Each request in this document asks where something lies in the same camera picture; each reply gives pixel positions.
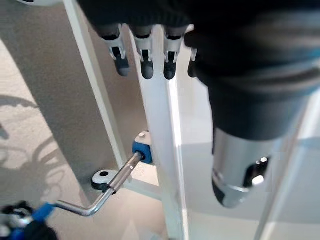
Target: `black glove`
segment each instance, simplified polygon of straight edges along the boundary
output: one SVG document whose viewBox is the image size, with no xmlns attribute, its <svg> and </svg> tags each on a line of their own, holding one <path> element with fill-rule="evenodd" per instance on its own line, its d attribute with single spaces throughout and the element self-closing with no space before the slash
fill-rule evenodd
<svg viewBox="0 0 320 240">
<path fill-rule="evenodd" d="M 56 232 L 45 222 L 33 221 L 24 229 L 25 240 L 58 240 Z"/>
</svg>

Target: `blue object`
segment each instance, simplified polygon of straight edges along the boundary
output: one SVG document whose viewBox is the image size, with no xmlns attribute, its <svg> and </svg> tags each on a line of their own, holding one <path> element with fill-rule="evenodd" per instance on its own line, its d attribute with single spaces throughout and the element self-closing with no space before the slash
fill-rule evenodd
<svg viewBox="0 0 320 240">
<path fill-rule="evenodd" d="M 50 214 L 55 210 L 55 206 L 50 203 L 45 203 L 39 207 L 33 214 L 32 218 L 37 222 L 44 222 Z M 10 240 L 24 240 L 23 229 L 15 229 L 10 236 Z"/>
<path fill-rule="evenodd" d="M 55 206 L 46 202 L 32 214 L 32 217 L 35 221 L 44 222 L 54 210 Z"/>
<path fill-rule="evenodd" d="M 143 154 L 144 159 L 141 160 L 141 162 L 145 164 L 151 164 L 153 162 L 151 149 L 150 149 L 150 146 L 147 144 L 134 141 L 132 144 L 132 152 L 133 153 L 140 152 L 141 154 Z"/>
</svg>

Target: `bolt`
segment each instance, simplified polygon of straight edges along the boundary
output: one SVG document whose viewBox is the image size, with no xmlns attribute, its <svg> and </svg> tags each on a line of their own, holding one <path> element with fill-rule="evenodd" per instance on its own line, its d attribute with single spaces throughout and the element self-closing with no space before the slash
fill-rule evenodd
<svg viewBox="0 0 320 240">
<path fill-rule="evenodd" d="M 140 132 L 139 133 L 139 138 L 144 139 L 146 137 L 146 133 L 145 132 Z"/>
</svg>

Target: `metal cylinder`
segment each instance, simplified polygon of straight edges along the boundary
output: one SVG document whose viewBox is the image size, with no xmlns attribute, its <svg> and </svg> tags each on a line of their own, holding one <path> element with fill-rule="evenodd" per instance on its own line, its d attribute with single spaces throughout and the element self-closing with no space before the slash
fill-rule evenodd
<svg viewBox="0 0 320 240">
<path fill-rule="evenodd" d="M 58 200 L 54 206 L 56 208 L 60 208 L 84 217 L 92 216 L 101 209 L 101 207 L 105 204 L 105 202 L 110 198 L 112 194 L 115 194 L 121 188 L 121 186 L 125 183 L 132 171 L 141 161 L 141 159 L 142 154 L 140 152 L 136 152 L 120 169 L 117 175 L 111 180 L 108 185 L 108 190 L 104 193 L 101 193 L 97 200 L 95 200 L 95 202 L 88 208 L 77 206 L 72 203 L 60 200 Z"/>
</svg>

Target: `robotic hand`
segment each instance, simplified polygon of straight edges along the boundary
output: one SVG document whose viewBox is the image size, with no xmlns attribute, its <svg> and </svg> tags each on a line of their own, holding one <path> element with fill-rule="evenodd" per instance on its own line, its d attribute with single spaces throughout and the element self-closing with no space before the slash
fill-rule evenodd
<svg viewBox="0 0 320 240">
<path fill-rule="evenodd" d="M 188 74 L 209 92 L 214 193 L 224 207 L 241 203 L 264 181 L 274 152 L 320 85 L 319 1 L 78 2 L 122 76 L 129 63 L 121 24 L 133 32 L 146 79 L 153 76 L 152 26 L 164 26 L 168 80 L 175 76 L 184 37 L 192 48 Z M 194 31 L 185 35 L 189 24 Z"/>
</svg>

